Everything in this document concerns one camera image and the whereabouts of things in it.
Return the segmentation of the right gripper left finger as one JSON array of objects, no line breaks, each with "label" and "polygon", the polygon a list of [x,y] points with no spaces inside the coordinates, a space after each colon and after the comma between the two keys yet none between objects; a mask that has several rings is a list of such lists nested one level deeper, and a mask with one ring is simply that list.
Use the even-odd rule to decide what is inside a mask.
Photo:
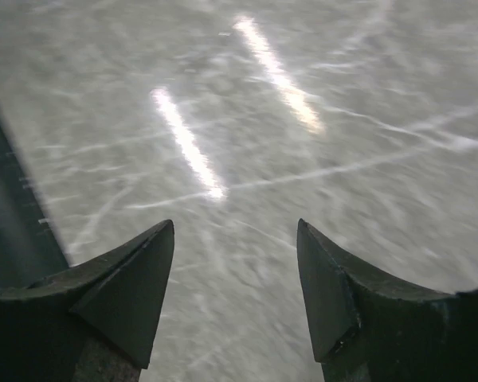
[{"label": "right gripper left finger", "polygon": [[137,381],[173,254],[164,220],[78,266],[0,290],[0,381]]}]

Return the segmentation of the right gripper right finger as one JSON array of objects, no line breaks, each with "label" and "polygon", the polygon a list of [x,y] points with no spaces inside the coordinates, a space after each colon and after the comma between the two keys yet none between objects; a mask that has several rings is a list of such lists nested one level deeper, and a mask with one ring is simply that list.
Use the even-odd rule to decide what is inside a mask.
[{"label": "right gripper right finger", "polygon": [[478,381],[478,289],[447,294],[352,255],[304,220],[297,261],[327,381]]}]

